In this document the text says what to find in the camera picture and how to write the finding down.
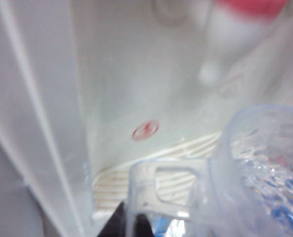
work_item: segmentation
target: clear plastic container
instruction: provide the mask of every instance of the clear plastic container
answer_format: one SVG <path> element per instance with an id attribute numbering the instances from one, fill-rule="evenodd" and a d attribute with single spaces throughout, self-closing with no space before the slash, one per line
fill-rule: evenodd
<path id="1" fill-rule="evenodd" d="M 161 199 L 156 176 L 162 171 L 195 175 L 186 203 Z M 137 163 L 130 171 L 128 196 L 129 237 L 138 213 L 151 223 L 155 216 L 184 220 L 180 236 L 293 236 L 293 108 L 241 110 L 209 159 Z"/>

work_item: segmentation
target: red sticker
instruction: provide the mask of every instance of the red sticker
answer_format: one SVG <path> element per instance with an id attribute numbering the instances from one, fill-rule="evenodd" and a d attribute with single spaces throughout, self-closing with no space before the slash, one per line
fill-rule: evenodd
<path id="1" fill-rule="evenodd" d="M 132 133 L 132 140 L 143 141 L 146 138 L 152 136 L 159 127 L 159 122 L 155 120 L 150 120 L 139 125 L 136 130 Z"/>

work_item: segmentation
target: plastic handle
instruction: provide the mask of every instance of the plastic handle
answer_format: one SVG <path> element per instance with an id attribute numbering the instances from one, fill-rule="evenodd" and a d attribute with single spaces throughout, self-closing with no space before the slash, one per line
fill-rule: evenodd
<path id="1" fill-rule="evenodd" d="M 199 167 L 205 160 L 152 160 L 140 162 L 130 170 L 129 205 L 132 214 L 157 213 L 175 219 L 189 220 L 189 206 L 161 200 L 156 192 L 156 173 L 160 171 L 190 172 L 200 179 Z"/>

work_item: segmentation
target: white plastic surface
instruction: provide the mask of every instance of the white plastic surface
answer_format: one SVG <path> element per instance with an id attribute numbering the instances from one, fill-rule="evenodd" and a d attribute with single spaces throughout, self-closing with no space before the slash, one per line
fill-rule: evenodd
<path id="1" fill-rule="evenodd" d="M 63 236 L 96 233 L 100 171 L 222 130 L 243 106 L 293 105 L 293 11 L 214 89 L 196 79 L 203 38 L 148 0 L 0 0 L 0 143 Z M 132 140 L 149 120 L 157 132 Z"/>

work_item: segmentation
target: blurry object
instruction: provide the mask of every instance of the blurry object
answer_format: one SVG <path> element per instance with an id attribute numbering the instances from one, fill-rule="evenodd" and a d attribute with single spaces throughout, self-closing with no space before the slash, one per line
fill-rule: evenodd
<path id="1" fill-rule="evenodd" d="M 286 3 L 287 0 L 215 0 L 205 19 L 207 55 L 198 74 L 202 85 L 217 85 L 230 67 L 270 32 Z"/>
<path id="2" fill-rule="evenodd" d="M 187 15 L 180 0 L 151 0 L 152 13 L 166 27 L 178 27 L 185 23 Z"/>
<path id="3" fill-rule="evenodd" d="M 156 173 L 162 171 L 196 176 L 187 203 L 165 201 L 157 194 Z M 187 237 L 293 237 L 293 108 L 241 110 L 208 159 L 135 164 L 128 196 L 128 237 L 136 237 L 133 218 L 138 213 L 183 220 Z"/>

